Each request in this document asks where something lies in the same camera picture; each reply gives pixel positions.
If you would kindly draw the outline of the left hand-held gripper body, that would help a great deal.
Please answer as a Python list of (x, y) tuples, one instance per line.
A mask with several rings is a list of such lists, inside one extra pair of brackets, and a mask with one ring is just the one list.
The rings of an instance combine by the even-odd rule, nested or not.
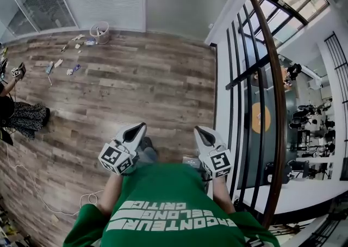
[(137, 142), (122, 142), (114, 138), (106, 143), (98, 156), (102, 166), (116, 175), (126, 175), (136, 164)]

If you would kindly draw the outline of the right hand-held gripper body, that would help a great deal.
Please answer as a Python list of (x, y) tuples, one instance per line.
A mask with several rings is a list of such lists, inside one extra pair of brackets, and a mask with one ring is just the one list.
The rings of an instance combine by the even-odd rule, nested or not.
[(228, 175), (231, 171), (231, 153), (225, 146), (201, 147), (198, 158), (211, 178)]

